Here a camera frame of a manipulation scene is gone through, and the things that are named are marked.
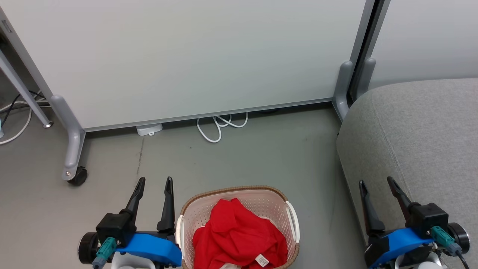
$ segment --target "floor crack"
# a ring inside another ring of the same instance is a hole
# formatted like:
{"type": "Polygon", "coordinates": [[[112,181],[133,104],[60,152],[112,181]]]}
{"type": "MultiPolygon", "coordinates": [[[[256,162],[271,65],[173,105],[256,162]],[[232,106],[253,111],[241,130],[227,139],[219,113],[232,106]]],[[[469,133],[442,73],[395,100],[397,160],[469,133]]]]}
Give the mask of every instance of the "floor crack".
{"type": "Polygon", "coordinates": [[[136,170],[136,179],[140,179],[141,157],[143,157],[144,137],[141,142],[140,160],[138,161],[138,170],[136,170]]]}

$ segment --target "whiteboard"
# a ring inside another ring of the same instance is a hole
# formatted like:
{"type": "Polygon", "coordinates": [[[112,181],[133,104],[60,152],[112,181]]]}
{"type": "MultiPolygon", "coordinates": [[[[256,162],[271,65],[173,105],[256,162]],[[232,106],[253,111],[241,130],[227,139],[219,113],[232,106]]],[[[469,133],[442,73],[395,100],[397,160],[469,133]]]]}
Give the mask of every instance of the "whiteboard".
{"type": "Polygon", "coordinates": [[[377,62],[369,89],[478,77],[477,11],[477,1],[390,1],[371,55],[377,62]]]}
{"type": "Polygon", "coordinates": [[[83,128],[330,99],[365,0],[1,0],[83,128]]]}

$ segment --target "green cable connector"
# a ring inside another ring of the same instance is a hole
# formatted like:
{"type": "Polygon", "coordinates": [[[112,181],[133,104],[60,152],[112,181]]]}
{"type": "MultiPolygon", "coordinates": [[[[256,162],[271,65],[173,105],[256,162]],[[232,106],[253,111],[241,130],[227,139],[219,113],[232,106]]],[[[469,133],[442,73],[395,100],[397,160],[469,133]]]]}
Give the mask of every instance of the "green cable connector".
{"type": "Polygon", "coordinates": [[[436,243],[444,246],[450,255],[456,256],[458,255],[457,252],[461,253],[460,245],[455,243],[455,239],[445,232],[440,226],[434,226],[430,230],[430,235],[436,243]]]}
{"type": "Polygon", "coordinates": [[[112,237],[106,238],[96,253],[95,260],[91,263],[93,269],[102,269],[105,266],[108,258],[115,252],[116,239],[112,237]]]}

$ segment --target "gray upholstery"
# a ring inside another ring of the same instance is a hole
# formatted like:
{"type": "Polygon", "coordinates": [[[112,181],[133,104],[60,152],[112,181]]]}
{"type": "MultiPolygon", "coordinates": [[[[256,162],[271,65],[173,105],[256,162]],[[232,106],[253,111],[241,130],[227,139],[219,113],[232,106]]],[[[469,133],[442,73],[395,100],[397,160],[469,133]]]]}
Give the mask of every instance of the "gray upholstery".
{"type": "MultiPolygon", "coordinates": [[[[412,201],[436,203],[471,237],[465,258],[478,268],[478,78],[399,83],[361,96],[346,115],[337,150],[365,234],[364,180],[387,229],[404,227],[386,178],[412,201]]],[[[453,269],[458,258],[445,257],[453,269]]]]}

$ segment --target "laundry basket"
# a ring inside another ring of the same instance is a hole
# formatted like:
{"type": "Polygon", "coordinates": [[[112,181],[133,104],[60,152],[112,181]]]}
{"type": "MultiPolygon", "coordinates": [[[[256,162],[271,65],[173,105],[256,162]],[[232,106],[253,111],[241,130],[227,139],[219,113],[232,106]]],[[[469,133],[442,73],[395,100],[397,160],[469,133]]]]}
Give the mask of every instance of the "laundry basket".
{"type": "Polygon", "coordinates": [[[176,243],[183,253],[184,269],[194,269],[194,232],[209,221],[212,208],[220,199],[239,199],[245,208],[261,218],[269,219],[287,241],[287,262],[278,267],[289,267],[299,254],[300,230],[294,207],[278,189],[269,186],[245,186],[209,191],[189,199],[176,223],[176,243]]]}

